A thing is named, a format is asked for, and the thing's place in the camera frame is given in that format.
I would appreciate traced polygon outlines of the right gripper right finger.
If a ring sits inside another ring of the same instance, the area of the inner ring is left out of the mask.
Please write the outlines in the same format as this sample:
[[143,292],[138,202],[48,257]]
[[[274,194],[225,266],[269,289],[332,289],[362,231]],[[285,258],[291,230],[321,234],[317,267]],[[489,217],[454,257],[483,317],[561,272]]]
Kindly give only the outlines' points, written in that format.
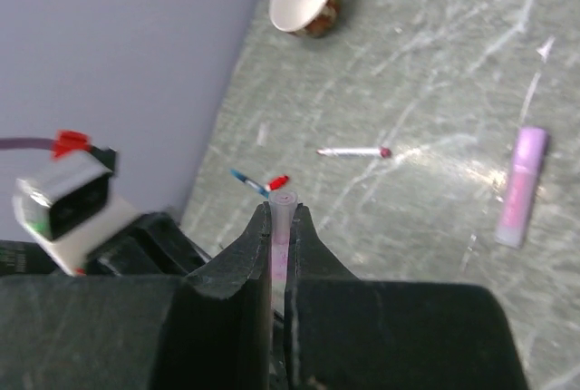
[[284,347],[293,389],[528,386],[488,289],[357,278],[319,239],[303,205],[291,228]]

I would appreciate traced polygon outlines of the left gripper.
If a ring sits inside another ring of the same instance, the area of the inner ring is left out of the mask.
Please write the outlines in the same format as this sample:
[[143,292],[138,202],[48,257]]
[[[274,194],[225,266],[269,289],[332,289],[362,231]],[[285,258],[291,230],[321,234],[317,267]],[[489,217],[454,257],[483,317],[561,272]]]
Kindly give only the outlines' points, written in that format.
[[[82,275],[186,276],[211,257],[166,212],[140,216],[89,254]],[[61,275],[63,270],[34,242],[1,242],[1,275]]]

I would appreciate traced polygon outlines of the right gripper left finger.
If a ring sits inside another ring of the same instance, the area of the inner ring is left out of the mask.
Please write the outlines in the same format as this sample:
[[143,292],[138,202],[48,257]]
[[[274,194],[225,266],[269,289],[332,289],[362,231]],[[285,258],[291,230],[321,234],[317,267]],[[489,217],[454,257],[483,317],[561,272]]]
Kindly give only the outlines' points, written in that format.
[[268,388],[270,221],[186,276],[2,276],[1,386]]

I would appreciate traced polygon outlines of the clear pink pen cap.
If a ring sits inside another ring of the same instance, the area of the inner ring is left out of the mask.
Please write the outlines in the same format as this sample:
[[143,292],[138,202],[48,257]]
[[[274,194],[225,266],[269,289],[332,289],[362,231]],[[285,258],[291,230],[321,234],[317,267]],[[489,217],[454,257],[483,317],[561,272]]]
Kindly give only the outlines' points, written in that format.
[[271,213],[272,308],[283,315],[291,227],[298,197],[291,190],[275,190],[269,194],[268,202]]

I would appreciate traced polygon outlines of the white marker pen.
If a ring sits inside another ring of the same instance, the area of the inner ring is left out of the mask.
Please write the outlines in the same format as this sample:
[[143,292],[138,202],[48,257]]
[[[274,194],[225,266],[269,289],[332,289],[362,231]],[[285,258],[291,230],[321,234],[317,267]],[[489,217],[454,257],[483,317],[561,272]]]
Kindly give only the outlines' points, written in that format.
[[386,147],[321,148],[316,153],[324,157],[336,158],[370,157],[388,159],[392,156],[391,150]]

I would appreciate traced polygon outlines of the pink highlighter pen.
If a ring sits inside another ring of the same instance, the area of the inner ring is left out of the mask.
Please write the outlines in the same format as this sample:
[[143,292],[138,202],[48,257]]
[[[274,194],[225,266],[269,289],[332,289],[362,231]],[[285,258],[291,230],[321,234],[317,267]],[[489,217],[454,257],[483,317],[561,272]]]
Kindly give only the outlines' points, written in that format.
[[547,143],[548,133],[540,127],[522,127],[517,134],[495,230],[496,242],[501,245],[519,248],[524,241]]

